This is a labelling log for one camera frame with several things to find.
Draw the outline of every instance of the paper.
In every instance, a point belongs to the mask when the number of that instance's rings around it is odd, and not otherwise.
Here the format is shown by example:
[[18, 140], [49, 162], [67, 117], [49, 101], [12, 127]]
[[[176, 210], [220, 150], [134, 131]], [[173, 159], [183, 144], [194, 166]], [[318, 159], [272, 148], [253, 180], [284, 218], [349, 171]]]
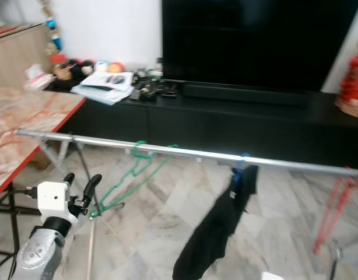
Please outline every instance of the paper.
[[28, 80], [32, 80], [35, 79], [36, 77], [44, 75], [45, 73], [41, 69], [40, 64], [33, 64], [30, 68], [25, 70], [25, 74]]
[[95, 72], [81, 81], [83, 86], [102, 86], [110, 89], [126, 91], [131, 86], [133, 73]]
[[121, 101], [123, 98], [128, 97], [132, 93], [133, 89], [133, 86], [128, 86], [127, 90], [125, 91], [115, 89], [103, 90], [98, 89], [96, 87], [78, 85], [74, 86], [70, 92], [77, 93], [79, 95], [82, 95], [97, 102], [104, 103], [106, 105], [113, 105], [116, 102]]

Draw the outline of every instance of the white object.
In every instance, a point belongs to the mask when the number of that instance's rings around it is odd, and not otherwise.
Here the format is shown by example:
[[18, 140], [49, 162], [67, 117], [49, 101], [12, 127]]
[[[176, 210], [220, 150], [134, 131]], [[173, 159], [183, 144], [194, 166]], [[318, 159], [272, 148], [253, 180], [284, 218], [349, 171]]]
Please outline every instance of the white object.
[[125, 91], [115, 89], [102, 90], [96, 87], [78, 85], [74, 86], [70, 92], [83, 95], [88, 99], [92, 99], [94, 101], [101, 102], [106, 105], [113, 105], [116, 102], [121, 101], [123, 98], [129, 96], [132, 93], [133, 89], [134, 88], [132, 86], [129, 86], [129, 88]]
[[107, 72], [109, 63], [107, 61], [98, 61], [95, 63], [95, 72]]
[[92, 66], [83, 66], [81, 69], [83, 74], [85, 74], [86, 76], [89, 76], [93, 73], [93, 68]]
[[68, 220], [72, 229], [77, 223], [77, 218], [69, 212], [68, 184], [65, 182], [42, 182], [38, 185], [38, 209], [41, 220], [45, 222], [48, 217], [59, 217]]
[[69, 141], [61, 141], [60, 151], [58, 152], [58, 164], [60, 165], [66, 156], [66, 152], [68, 151]]
[[[132, 76], [132, 72], [107, 73], [96, 71], [94, 74], [81, 81], [80, 84], [83, 86], [102, 86], [110, 89], [126, 91], [131, 86]], [[113, 83], [114, 80], [117, 80], [116, 78], [123, 78], [123, 82]]]
[[54, 76], [45, 73], [40, 64], [33, 64], [25, 70], [25, 74], [27, 82], [24, 84], [24, 88], [27, 90], [43, 90], [54, 80]]
[[284, 280], [284, 278], [272, 273], [263, 272], [261, 280]]

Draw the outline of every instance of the stuffed toy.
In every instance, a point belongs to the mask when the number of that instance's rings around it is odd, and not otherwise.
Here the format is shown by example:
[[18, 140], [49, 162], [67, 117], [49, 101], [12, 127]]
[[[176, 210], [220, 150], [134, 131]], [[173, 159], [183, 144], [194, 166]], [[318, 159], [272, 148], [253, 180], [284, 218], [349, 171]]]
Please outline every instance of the stuffed toy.
[[56, 64], [53, 74], [61, 81], [72, 79], [74, 82], [80, 83], [87, 76], [93, 73], [93, 62], [85, 60], [80, 62], [78, 59], [70, 59], [61, 64]]
[[341, 83], [341, 88], [336, 105], [344, 113], [358, 118], [358, 55], [351, 59], [349, 71]]

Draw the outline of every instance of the black cloth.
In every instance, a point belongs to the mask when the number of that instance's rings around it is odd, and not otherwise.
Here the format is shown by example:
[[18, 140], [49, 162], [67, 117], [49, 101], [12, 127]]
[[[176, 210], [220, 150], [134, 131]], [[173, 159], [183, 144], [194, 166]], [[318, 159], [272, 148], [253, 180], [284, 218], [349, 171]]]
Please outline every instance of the black cloth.
[[235, 232], [250, 195], [256, 193], [258, 167], [249, 166], [241, 173], [233, 169], [233, 173], [229, 186], [195, 229], [176, 261], [174, 280], [200, 279], [217, 258], [224, 257], [227, 239]]

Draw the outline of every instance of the white wall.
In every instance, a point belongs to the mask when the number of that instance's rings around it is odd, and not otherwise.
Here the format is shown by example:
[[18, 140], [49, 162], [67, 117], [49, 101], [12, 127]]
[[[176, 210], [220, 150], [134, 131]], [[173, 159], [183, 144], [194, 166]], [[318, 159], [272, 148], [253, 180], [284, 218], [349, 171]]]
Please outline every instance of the white wall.
[[13, 25], [45, 21], [39, 0], [0, 0], [0, 17]]
[[[5, 15], [20, 3], [26, 20], [44, 20], [38, 0], [4, 0]], [[64, 51], [71, 58], [152, 67], [161, 48], [161, 0], [51, 0]], [[350, 58], [358, 53], [358, 13], [322, 91], [337, 93]]]

